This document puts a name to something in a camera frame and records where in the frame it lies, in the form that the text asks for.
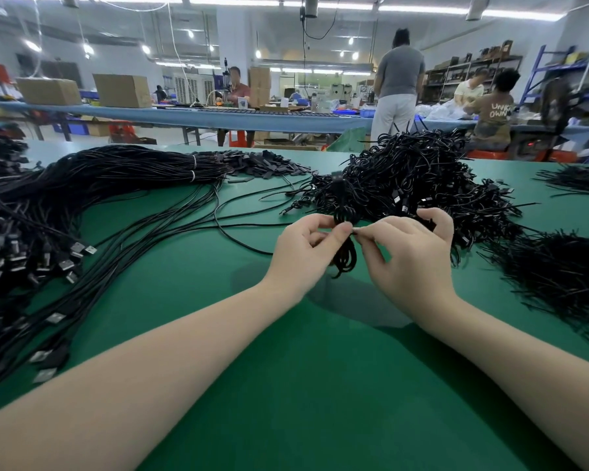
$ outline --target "person in red shirt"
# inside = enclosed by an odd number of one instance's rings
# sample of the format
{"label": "person in red shirt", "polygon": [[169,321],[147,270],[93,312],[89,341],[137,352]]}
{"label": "person in red shirt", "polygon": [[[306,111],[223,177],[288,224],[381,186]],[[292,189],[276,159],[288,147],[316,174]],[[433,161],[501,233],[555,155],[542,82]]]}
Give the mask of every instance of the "person in red shirt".
{"label": "person in red shirt", "polygon": [[[251,88],[246,84],[240,82],[240,68],[231,66],[229,68],[229,74],[231,76],[231,92],[227,93],[227,102],[232,102],[234,107],[238,107],[238,98],[243,97],[247,102],[251,99]],[[217,140],[218,146],[222,147],[225,144],[225,136],[227,135],[227,129],[218,129]],[[255,138],[255,131],[247,131],[247,147],[253,145],[253,139]]]}

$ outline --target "white shirt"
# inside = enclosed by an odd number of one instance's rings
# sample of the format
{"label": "white shirt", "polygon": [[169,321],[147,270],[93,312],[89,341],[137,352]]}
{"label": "white shirt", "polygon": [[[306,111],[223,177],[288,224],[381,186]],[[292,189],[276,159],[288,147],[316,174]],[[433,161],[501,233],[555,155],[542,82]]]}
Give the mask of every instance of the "white shirt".
{"label": "white shirt", "polygon": [[456,92],[454,93],[454,96],[463,96],[465,102],[473,102],[484,94],[484,86],[482,84],[471,89],[471,87],[469,87],[469,81],[470,79],[458,84]]}

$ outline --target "brown t-shirt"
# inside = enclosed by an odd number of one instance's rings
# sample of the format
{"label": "brown t-shirt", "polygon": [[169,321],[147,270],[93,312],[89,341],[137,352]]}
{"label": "brown t-shirt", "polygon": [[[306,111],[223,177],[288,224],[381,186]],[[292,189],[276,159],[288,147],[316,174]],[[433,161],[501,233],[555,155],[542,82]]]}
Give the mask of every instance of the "brown t-shirt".
{"label": "brown t-shirt", "polygon": [[240,83],[227,95],[227,100],[233,102],[235,107],[238,107],[239,97],[251,97],[251,88],[246,84]]}
{"label": "brown t-shirt", "polygon": [[473,136],[481,141],[510,142],[509,120],[515,107],[510,94],[495,92],[477,98],[469,106],[478,114]]}

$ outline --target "green tabletop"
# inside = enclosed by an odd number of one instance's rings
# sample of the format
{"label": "green tabletop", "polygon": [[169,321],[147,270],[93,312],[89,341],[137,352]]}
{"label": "green tabletop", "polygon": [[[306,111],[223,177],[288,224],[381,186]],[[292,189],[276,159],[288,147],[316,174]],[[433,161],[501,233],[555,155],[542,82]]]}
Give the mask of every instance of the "green tabletop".
{"label": "green tabletop", "polygon": [[[78,151],[78,142],[30,142],[31,160]],[[201,148],[159,146],[191,152]],[[341,152],[279,153],[321,173],[339,169]],[[479,177],[515,188],[523,225],[578,230],[589,236],[589,197],[559,193],[532,180],[555,165],[473,161]],[[255,179],[225,184],[221,198],[285,184]],[[187,188],[153,191],[98,205],[85,214],[83,235],[95,242],[179,200]],[[256,197],[222,214],[257,210]],[[283,201],[281,195],[261,205]],[[279,210],[252,221],[292,221]],[[280,228],[228,232],[272,251]],[[573,463],[482,372],[422,332],[371,285],[358,249],[355,270],[329,275],[269,327],[212,385],[141,470],[565,470]],[[142,332],[255,284],[270,259],[215,230],[178,235],[149,251],[123,274],[81,327],[70,365]],[[558,319],[530,311],[501,273],[473,250],[453,271],[458,294],[503,321],[589,360],[589,344]],[[50,288],[39,303],[59,294]],[[31,388],[23,367],[0,386],[0,406]]]}

